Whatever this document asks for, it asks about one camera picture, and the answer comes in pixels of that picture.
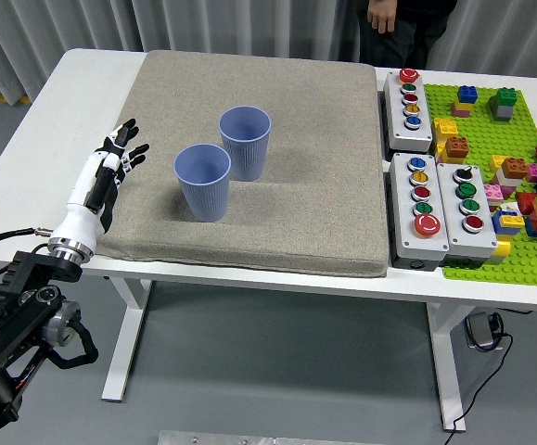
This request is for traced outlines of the person's right hand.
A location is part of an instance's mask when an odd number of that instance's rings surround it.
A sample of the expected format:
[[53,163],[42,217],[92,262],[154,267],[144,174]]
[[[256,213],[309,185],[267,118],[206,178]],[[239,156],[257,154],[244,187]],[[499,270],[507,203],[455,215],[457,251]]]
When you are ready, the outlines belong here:
[[369,0],[367,21],[379,34],[394,32],[396,11],[396,0]]

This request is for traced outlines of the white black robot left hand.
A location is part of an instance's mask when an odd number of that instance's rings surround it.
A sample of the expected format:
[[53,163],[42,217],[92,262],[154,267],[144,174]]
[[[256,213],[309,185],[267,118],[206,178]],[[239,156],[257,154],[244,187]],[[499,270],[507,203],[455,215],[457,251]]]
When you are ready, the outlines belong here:
[[119,186],[146,159],[149,145],[126,149],[137,134],[136,120],[130,119],[112,131],[103,146],[89,156],[72,188],[66,218],[50,236],[50,250],[78,247],[83,248],[85,257],[93,255],[97,239],[111,226]]

